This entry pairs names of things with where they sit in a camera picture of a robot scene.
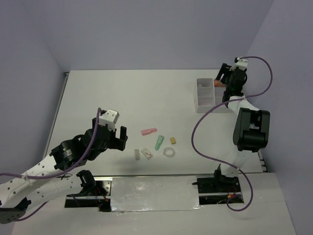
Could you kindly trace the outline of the green stapler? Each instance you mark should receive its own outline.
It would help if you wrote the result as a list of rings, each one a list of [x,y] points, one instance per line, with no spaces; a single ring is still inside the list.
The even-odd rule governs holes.
[[[163,135],[159,135],[157,141],[156,141],[156,144],[155,144],[155,150],[158,151],[162,145],[164,141],[164,136]]]

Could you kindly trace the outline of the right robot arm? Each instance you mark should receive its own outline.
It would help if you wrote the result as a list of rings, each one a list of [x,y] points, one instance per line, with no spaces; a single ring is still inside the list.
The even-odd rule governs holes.
[[[223,102],[237,115],[233,131],[234,150],[228,160],[214,172],[213,188],[224,191],[238,182],[239,170],[250,153],[258,152],[268,143],[270,113],[250,104],[242,92],[247,82],[247,60],[237,58],[235,65],[222,64],[216,77],[225,85]]]

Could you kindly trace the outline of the orange capped clear tube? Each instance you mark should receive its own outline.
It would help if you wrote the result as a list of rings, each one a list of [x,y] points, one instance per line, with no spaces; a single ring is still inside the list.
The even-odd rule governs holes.
[[[225,88],[225,84],[223,84],[220,80],[214,80],[214,87],[215,88]]]

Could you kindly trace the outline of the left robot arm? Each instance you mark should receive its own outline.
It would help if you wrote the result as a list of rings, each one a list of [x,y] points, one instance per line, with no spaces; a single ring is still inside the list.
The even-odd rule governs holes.
[[[95,192],[106,195],[108,192],[96,183],[89,170],[72,173],[70,168],[83,166],[108,149],[123,151],[127,139],[126,127],[120,128],[120,137],[117,138],[116,130],[93,120],[92,128],[84,134],[61,142],[41,162],[21,176],[15,176],[1,184],[1,224],[22,221],[28,210],[36,206],[42,207],[60,196],[86,196]]]

